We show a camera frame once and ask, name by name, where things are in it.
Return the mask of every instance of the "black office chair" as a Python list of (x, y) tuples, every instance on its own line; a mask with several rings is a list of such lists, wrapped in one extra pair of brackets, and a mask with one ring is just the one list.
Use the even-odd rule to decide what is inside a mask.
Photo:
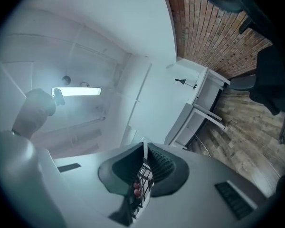
[[(230, 88), (249, 91), (250, 99), (266, 106), (272, 115), (285, 112), (285, 65), (274, 46), (261, 50), (257, 55), (256, 74), (232, 79)], [(285, 118), (279, 143), (285, 142)]]

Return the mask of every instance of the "white wall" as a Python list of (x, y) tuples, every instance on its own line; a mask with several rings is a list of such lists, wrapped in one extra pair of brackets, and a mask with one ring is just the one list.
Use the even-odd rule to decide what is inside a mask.
[(102, 138), (103, 121), (92, 121), (57, 131), (37, 132), (31, 141), (37, 148), (49, 150), (53, 159), (101, 151), (98, 142)]
[(127, 52), (176, 61), (168, 0), (25, 0), (22, 6), (85, 23)]
[(126, 126), (126, 129), (124, 131), (124, 134), (123, 134), (123, 139), (122, 139), (122, 142), (121, 142), (121, 146), (124, 146), (124, 145), (129, 145), (131, 143), (133, 143), (133, 139), (136, 135), (136, 130), (132, 127), (130, 127), (129, 125)]
[(156, 143), (164, 139), (178, 118), (193, 88), (175, 79), (186, 79), (193, 84), (199, 72), (192, 67), (175, 63), (167, 66), (152, 61), (152, 68), (138, 98), (129, 125)]
[(40, 129), (59, 128), (101, 119), (109, 91), (116, 87), (126, 52), (83, 24), (39, 9), (19, 9), (1, 33), (0, 60), (26, 93), (61, 86), (67, 73), (70, 86), (88, 82), (102, 88), (95, 97), (67, 97)]
[[(39, 9), (17, 10), (0, 35), (2, 68), (11, 75), (17, 85), (13, 88), (18, 89), (20, 95), (33, 88), (42, 88), (51, 94), (52, 87), (61, 86), (66, 71), (72, 79), (70, 86), (88, 82), (90, 86), (102, 88), (100, 96), (65, 97), (66, 105), (57, 107), (56, 113), (33, 136), (33, 143), (43, 148), (62, 146), (58, 157), (101, 151), (97, 144), (102, 141), (101, 120), (106, 115), (107, 102), (118, 84), (128, 54), (89, 27)], [(1, 76), (0, 82), (12, 87)], [(4, 87), (0, 90), (0, 96), (4, 94), (0, 98), (3, 100), (0, 101), (0, 130), (11, 130), (25, 100), (22, 94), (20, 102), (22, 98), (15, 93), (12, 96), (19, 99), (16, 101), (8, 94), (10, 91)], [(10, 123), (3, 121), (6, 116), (10, 116)], [(72, 128), (86, 122), (91, 124), (84, 131)], [(59, 129), (64, 133), (57, 135)], [(90, 134), (93, 129), (100, 134)], [(85, 140), (77, 141), (85, 131)]]
[(0, 131), (11, 131), (25, 95), (0, 62)]
[(111, 96), (110, 109), (102, 128), (101, 149), (120, 147), (150, 64), (148, 57), (134, 55), (127, 61), (116, 91)]

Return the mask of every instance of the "white desk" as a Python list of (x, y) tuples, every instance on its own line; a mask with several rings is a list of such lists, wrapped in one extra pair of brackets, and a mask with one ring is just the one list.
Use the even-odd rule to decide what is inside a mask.
[[(193, 66), (190, 68), (177, 64), (169, 69), (157, 67), (151, 69), (129, 121), (132, 128), (153, 142), (167, 144), (167, 135), (173, 135), (173, 139), (177, 134), (179, 135), (190, 120), (188, 118), (190, 114), (200, 114), (216, 124), (220, 124), (221, 127), (223, 126), (217, 121), (221, 118), (217, 117), (217, 120), (212, 118), (209, 116), (212, 113), (197, 103), (199, 102), (198, 98), (207, 98), (205, 94), (208, 93), (203, 91), (206, 82), (207, 85), (209, 82), (213, 82), (217, 92), (218, 88), (222, 89), (222, 81), (226, 83), (229, 83), (229, 81), (220, 75), (214, 74), (207, 67), (192, 64)], [(175, 81), (175, 78), (190, 80), (190, 83), (193, 82), (197, 86), (193, 90), (192, 87)], [(216, 94), (211, 95), (209, 99), (211, 104), (214, 102), (215, 97)], [(191, 105), (195, 110), (193, 112), (189, 109), (181, 124), (175, 126), (186, 104)]]
[(197, 87), (195, 94), (187, 101), (187, 104), (184, 106), (183, 111), (180, 113), (179, 118), (171, 128), (170, 132), (167, 134), (165, 139), (166, 145), (172, 145), (178, 148), (186, 148), (183, 145), (177, 143), (177, 139), (181, 135), (182, 131), (187, 127), (188, 123), (192, 119), (194, 114), (199, 114), (203, 118), (208, 119), (209, 121), (216, 124), (218, 127), (225, 129), (225, 126), (222, 124), (222, 118), (210, 112), (209, 110), (203, 108), (197, 104), (198, 98), (202, 92), (202, 89), (205, 85), (207, 79), (211, 80), (211, 83), (215, 85), (219, 90), (223, 90), (223, 87), (218, 84), (217, 80), (221, 80), (227, 84), (230, 84), (230, 81), (222, 77), (221, 75), (215, 73), (207, 67), (200, 73), (199, 78), (196, 82)]

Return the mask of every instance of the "ceiling light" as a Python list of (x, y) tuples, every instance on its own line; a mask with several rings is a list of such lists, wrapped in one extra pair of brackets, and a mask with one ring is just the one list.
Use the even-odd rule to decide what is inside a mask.
[(63, 96), (100, 95), (100, 93), (101, 93), (101, 88), (90, 88), (90, 87), (54, 87), (54, 88), (52, 88), (52, 95), (54, 95), (54, 89), (60, 89)]

